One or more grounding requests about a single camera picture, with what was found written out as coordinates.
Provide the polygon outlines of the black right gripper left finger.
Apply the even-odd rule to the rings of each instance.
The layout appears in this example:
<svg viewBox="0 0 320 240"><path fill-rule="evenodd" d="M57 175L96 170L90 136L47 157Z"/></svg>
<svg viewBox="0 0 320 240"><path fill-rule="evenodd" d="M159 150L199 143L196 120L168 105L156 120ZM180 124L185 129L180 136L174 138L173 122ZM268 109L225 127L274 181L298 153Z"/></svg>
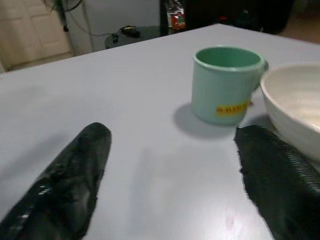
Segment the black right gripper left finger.
<svg viewBox="0 0 320 240"><path fill-rule="evenodd" d="M2 240L81 240L94 214L112 145L102 123L87 125L0 222Z"/></svg>

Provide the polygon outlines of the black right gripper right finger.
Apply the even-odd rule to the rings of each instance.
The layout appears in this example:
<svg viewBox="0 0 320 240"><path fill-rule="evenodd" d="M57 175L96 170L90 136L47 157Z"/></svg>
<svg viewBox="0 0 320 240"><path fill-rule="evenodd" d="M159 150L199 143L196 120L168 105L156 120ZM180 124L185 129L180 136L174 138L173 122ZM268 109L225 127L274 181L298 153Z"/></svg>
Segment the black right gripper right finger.
<svg viewBox="0 0 320 240"><path fill-rule="evenodd" d="M293 146L259 125L238 127L244 189L276 240L320 238L320 174Z"/></svg>

